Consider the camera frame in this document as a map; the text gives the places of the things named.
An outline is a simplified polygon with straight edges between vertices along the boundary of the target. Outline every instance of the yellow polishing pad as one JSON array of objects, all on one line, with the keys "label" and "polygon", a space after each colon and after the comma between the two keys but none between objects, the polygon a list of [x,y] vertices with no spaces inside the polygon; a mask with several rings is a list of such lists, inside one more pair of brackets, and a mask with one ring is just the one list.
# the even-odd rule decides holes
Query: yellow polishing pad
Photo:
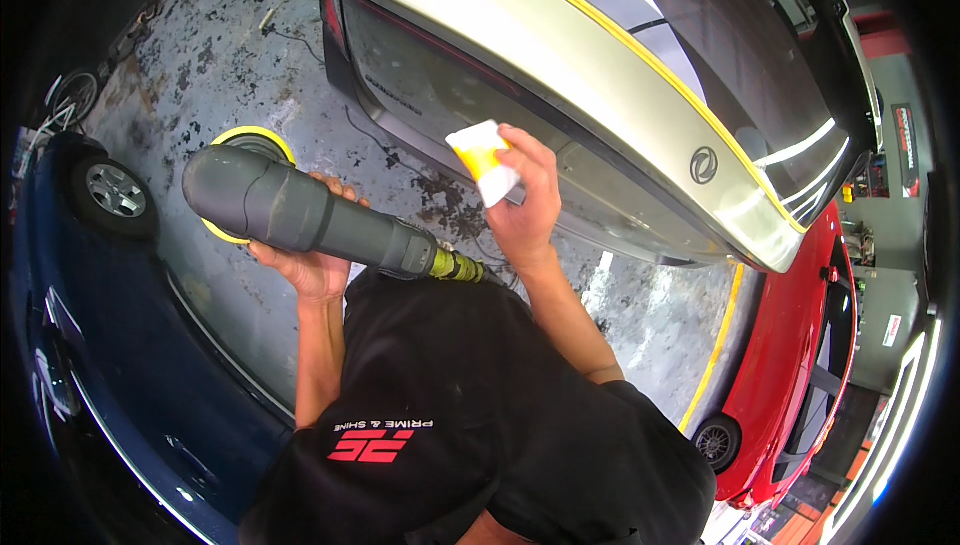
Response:
[{"label": "yellow polishing pad", "polygon": [[[294,168],[297,167],[297,160],[294,159],[294,152],[290,149],[290,146],[283,141],[283,139],[281,138],[281,135],[277,134],[272,130],[268,130],[267,128],[264,128],[262,126],[237,126],[236,128],[231,128],[230,130],[224,132],[222,135],[214,139],[210,143],[210,147],[213,147],[214,145],[224,145],[229,143],[232,139],[236,139],[237,137],[244,137],[244,136],[250,136],[250,135],[257,135],[257,136],[263,137],[268,141],[270,141],[270,143],[273,143],[274,145],[276,145],[283,152],[283,155],[286,156],[287,161],[293,164]],[[247,243],[250,242],[250,239],[237,239],[236,237],[232,237],[228,235],[223,230],[221,230],[216,224],[206,219],[205,217],[202,217],[201,220],[203,221],[203,224],[210,230],[210,232],[212,232],[217,237],[223,239],[227,243],[233,243],[235,245],[246,245]]]}]

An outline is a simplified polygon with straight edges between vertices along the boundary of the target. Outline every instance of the tire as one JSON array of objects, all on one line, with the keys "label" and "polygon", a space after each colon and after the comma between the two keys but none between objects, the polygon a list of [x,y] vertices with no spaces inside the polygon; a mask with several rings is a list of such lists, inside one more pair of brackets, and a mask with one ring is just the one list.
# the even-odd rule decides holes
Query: tire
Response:
[{"label": "tire", "polygon": [[147,185],[109,157],[78,160],[70,170],[68,194],[77,220],[85,225],[136,241],[154,241],[160,233],[157,203]]},{"label": "tire", "polygon": [[704,420],[690,439],[717,474],[729,468],[737,459],[742,440],[738,423],[722,414]]},{"label": "tire", "polygon": [[53,118],[64,107],[76,104],[77,110],[70,117],[69,123],[65,122],[65,118],[54,122],[61,129],[69,129],[90,116],[90,111],[97,105],[97,100],[100,98],[101,90],[100,76],[96,71],[86,69],[71,71],[56,85],[56,90],[50,97],[47,113]]}]

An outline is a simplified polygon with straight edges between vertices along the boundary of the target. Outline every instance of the car wheel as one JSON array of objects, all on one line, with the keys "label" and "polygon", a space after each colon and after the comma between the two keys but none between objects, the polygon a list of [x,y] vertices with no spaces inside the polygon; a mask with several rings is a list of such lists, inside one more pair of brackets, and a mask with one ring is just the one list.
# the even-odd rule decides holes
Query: car wheel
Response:
[{"label": "car wheel", "polygon": [[147,185],[109,157],[80,159],[70,171],[70,196],[81,222],[128,239],[157,238],[157,204]]},{"label": "car wheel", "polygon": [[730,467],[740,451],[740,427],[726,415],[703,421],[691,439],[713,471],[720,474]]}]

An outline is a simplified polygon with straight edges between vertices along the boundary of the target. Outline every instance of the black shirt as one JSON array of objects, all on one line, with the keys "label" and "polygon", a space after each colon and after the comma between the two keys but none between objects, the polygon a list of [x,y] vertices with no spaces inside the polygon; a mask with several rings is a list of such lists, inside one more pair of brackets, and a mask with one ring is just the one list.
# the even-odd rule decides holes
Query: black shirt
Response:
[{"label": "black shirt", "polygon": [[630,383],[581,376],[507,288],[364,272],[340,398],[297,431],[244,543],[403,543],[484,507],[540,543],[695,542],[713,470]]}]

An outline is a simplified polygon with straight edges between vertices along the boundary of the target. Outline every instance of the car emblem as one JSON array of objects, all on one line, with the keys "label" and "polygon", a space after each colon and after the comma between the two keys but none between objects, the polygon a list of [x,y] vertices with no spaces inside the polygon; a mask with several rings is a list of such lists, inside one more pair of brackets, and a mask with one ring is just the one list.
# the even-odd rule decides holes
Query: car emblem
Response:
[{"label": "car emblem", "polygon": [[700,147],[690,160],[690,178],[698,185],[706,185],[717,176],[717,154],[710,147]]}]

